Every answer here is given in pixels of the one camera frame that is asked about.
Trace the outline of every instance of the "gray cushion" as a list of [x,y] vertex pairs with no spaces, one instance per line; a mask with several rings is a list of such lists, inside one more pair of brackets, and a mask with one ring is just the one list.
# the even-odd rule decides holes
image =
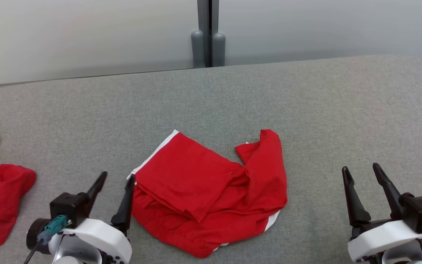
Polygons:
[[[341,168],[373,219],[389,217],[372,163],[422,195],[422,62],[390,55],[151,72],[0,88],[0,164],[37,172],[0,264],[22,263],[25,234],[62,192],[109,177],[92,218],[109,221],[125,178],[177,129],[233,161],[270,128],[282,141],[288,205],[264,234],[197,259],[132,220],[131,263],[350,263]],[[33,263],[50,263],[35,254]]]

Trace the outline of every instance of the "white stripe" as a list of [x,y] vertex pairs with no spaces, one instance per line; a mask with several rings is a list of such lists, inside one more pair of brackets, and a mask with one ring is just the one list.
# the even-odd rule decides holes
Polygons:
[[137,167],[136,169],[134,169],[126,179],[129,179],[131,177],[131,175],[136,174],[136,172],[138,172],[142,167],[144,167],[144,165],[146,165],[147,162],[149,162],[149,160],[152,159],[152,157],[161,149],[163,148],[165,145],[167,145],[167,143],[169,143],[172,138],[175,137],[176,134],[178,134],[179,132],[177,130],[174,129],[174,131],[172,132],[172,134],[169,135],[169,137],[167,137],[160,145],[159,147],[157,147],[156,150],[154,150],[154,152],[152,152],[151,156],[149,156],[149,158],[147,158],[139,167]]
[[278,212],[276,212],[275,214],[270,215],[270,217],[268,217],[268,223],[266,224],[265,227],[265,231],[268,230],[276,221],[276,218],[278,217],[278,214],[280,214],[281,210],[279,210]]
[[227,245],[229,245],[229,243],[222,243],[219,247],[224,247],[224,246],[227,246]]

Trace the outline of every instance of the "robotic arm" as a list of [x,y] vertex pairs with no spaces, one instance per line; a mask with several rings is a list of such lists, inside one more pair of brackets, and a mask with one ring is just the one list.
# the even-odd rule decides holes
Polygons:
[[[26,263],[35,251],[53,255],[52,264],[127,264],[131,258],[131,244],[127,231],[131,219],[131,204],[134,175],[125,186],[125,194],[117,213],[107,224],[90,219],[89,214],[97,194],[107,178],[102,172],[87,193],[61,194],[50,202],[50,219],[35,220],[27,232],[27,247],[32,250]],[[65,221],[63,229],[43,243],[40,234],[50,232],[53,223]]]
[[[354,189],[348,167],[343,167],[349,224],[353,227],[348,242],[351,259],[370,264],[386,264],[395,259],[402,264],[422,264],[422,197],[409,192],[400,195],[380,165],[374,163],[372,167],[390,205],[390,219],[371,221]],[[411,261],[400,261],[402,258]]]

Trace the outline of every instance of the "teal connector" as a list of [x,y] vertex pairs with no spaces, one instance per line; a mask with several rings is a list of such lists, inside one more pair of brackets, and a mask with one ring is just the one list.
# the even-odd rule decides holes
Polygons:
[[45,226],[45,229],[42,233],[37,236],[37,241],[40,242],[42,245],[48,244],[52,237],[57,233],[61,232],[63,229],[67,227],[67,218],[64,215],[57,216],[53,219],[50,224]]

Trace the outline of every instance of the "white wall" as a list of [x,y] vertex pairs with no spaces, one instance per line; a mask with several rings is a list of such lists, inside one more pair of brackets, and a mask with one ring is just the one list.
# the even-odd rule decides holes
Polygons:
[[422,59],[422,0],[219,0],[226,65],[350,55]]
[[196,0],[0,0],[0,84],[193,67]]

